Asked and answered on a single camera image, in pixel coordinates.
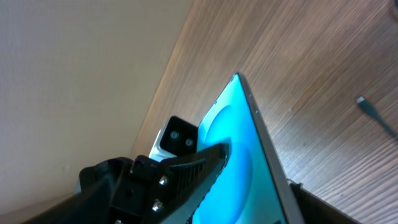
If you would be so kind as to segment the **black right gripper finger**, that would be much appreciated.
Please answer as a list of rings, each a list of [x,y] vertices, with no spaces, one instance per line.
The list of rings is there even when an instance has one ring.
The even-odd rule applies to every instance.
[[[333,207],[303,188],[302,183],[289,182],[303,219],[307,224],[360,224],[359,221]]]

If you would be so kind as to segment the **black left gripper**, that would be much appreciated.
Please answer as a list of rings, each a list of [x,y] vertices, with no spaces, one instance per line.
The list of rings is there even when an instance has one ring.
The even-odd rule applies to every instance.
[[[117,157],[79,173],[80,191],[26,223],[186,223],[230,158],[218,143],[160,163]]]

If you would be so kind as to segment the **smartphone with blue screen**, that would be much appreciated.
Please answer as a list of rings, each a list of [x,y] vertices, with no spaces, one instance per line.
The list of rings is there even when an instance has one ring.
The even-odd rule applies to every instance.
[[[303,223],[246,77],[235,73],[195,128],[197,151],[227,143],[231,155],[188,223]]]

